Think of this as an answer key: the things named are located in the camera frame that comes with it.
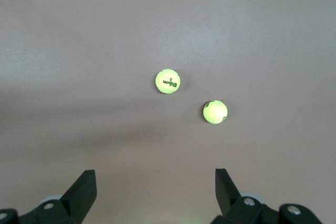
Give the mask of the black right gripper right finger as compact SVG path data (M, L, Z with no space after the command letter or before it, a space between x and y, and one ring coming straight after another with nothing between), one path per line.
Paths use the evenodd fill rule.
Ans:
M224 168L215 170L215 194L222 214L212 223L321 223L305 206L283 204L273 210L253 196L242 196Z

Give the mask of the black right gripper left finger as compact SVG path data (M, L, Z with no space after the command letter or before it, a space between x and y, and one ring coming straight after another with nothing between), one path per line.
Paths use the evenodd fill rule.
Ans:
M41 203L27 214L1 210L1 223L82 223L97 197L94 170L84 171L60 199Z

